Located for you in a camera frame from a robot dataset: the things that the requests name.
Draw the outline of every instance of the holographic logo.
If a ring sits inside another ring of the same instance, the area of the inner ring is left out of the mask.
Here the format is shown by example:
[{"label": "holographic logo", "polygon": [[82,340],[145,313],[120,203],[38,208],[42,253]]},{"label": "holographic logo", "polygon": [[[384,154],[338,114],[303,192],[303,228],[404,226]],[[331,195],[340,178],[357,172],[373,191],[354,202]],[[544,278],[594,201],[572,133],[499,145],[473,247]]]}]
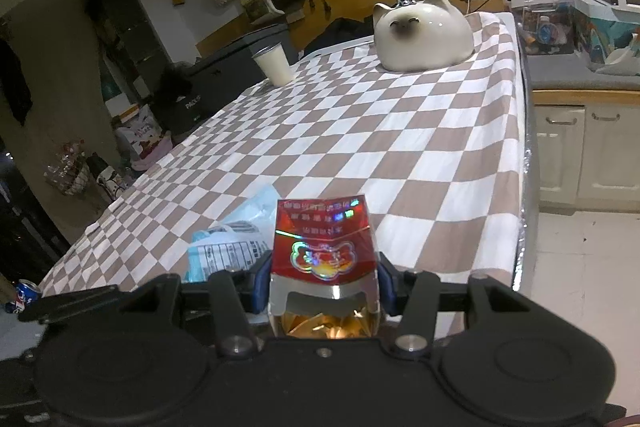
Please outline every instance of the holographic logo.
[{"label": "holographic logo", "polygon": [[348,273],[356,266],[356,261],[355,248],[350,241],[344,241],[336,247],[313,247],[304,241],[297,241],[291,247],[291,264],[322,281],[331,281],[338,275]]}]

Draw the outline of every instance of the paper cup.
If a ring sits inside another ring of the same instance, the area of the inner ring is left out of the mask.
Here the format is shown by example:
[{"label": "paper cup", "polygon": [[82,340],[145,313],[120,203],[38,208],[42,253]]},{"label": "paper cup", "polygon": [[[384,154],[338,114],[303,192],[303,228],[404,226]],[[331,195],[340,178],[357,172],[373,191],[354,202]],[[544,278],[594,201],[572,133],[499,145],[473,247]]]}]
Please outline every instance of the paper cup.
[{"label": "paper cup", "polygon": [[253,58],[274,86],[286,86],[293,80],[293,71],[289,66],[287,55],[284,54],[282,44],[264,48],[254,54]]}]

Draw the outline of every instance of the ceramic cat figurine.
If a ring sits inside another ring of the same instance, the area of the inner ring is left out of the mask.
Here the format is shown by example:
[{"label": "ceramic cat figurine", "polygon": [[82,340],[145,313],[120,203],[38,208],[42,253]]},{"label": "ceramic cat figurine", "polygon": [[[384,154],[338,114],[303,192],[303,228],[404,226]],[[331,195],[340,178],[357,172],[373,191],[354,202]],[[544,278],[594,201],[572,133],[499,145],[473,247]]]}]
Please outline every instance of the ceramic cat figurine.
[{"label": "ceramic cat figurine", "polygon": [[436,70],[459,64],[474,52],[465,17],[448,0],[398,0],[373,9],[374,39],[389,71]]}]

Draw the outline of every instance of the cabinet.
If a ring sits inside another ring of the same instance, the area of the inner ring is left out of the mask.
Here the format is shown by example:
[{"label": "cabinet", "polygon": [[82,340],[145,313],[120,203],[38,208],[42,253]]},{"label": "cabinet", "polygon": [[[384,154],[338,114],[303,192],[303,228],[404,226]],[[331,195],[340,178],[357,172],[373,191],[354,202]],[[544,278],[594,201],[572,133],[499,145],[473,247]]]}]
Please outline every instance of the cabinet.
[{"label": "cabinet", "polygon": [[575,202],[580,181],[584,115],[583,107],[536,106],[541,201]]},{"label": "cabinet", "polygon": [[578,197],[640,201],[640,108],[586,107]]}]

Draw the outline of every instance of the nutrition label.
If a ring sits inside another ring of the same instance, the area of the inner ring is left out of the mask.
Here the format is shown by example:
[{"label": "nutrition label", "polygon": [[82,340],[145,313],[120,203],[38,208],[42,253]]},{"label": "nutrition label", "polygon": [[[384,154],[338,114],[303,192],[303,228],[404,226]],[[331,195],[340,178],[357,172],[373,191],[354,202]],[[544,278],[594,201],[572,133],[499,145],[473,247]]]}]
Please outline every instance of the nutrition label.
[{"label": "nutrition label", "polygon": [[198,247],[202,270],[207,279],[212,273],[228,268],[249,269],[267,250],[269,247],[264,241],[239,241]]}]

